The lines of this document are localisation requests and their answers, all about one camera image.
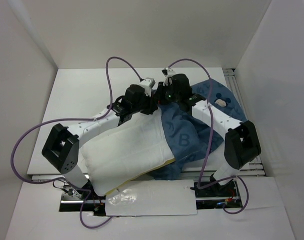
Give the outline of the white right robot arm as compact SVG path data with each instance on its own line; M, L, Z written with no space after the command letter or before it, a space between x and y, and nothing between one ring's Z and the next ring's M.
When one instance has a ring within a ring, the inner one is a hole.
M208 158L224 145L221 166L211 176L210 191L221 196L230 177L261 153L255 125L246 119L234 95L214 79L190 85L183 73L164 69L155 100L174 162L151 173L157 180L176 180L187 163Z

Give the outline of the blue printed pillowcase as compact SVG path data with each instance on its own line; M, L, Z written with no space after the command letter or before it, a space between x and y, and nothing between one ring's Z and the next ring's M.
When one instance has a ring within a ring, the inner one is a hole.
M234 119L247 120L233 93L216 80L206 80L191 86L192 91L204 97L212 83L210 103ZM210 127L182 111L176 103L159 105L166 142L175 161L148 174L156 180L177 180L187 163L204 159L208 147Z

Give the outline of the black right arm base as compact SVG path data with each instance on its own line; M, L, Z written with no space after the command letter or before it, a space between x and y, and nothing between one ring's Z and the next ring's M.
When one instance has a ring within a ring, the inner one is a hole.
M223 205L226 209L243 206L238 185L234 180L221 190L217 190L215 186L198 189L197 182L194 182L190 189L195 193L197 210L221 209Z

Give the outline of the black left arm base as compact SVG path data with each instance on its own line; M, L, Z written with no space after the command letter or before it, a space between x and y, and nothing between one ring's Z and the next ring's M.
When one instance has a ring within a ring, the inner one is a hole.
M86 197L88 194L87 191L76 190L63 181L61 181L61 185L58 185L57 182L58 181L53 182L52 186L61 193L59 212L79 212L83 205L83 212L91 212L99 217L106 216L105 196L90 193L89 197Z

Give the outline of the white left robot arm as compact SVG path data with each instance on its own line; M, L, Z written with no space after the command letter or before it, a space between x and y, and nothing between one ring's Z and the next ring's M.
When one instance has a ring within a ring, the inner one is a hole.
M124 95L94 119L52 127L41 153L74 186L72 192L78 199L86 199L92 190L90 180L77 165L79 149L101 133L129 121L136 113L153 113L157 106L153 102L152 87L144 85L146 82L130 85Z

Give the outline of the white pillow yellow underside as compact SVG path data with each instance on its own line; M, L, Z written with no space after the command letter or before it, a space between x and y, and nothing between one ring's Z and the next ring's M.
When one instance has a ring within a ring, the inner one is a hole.
M160 110L151 115L136 114L88 141L81 153L98 196L175 160L166 142Z

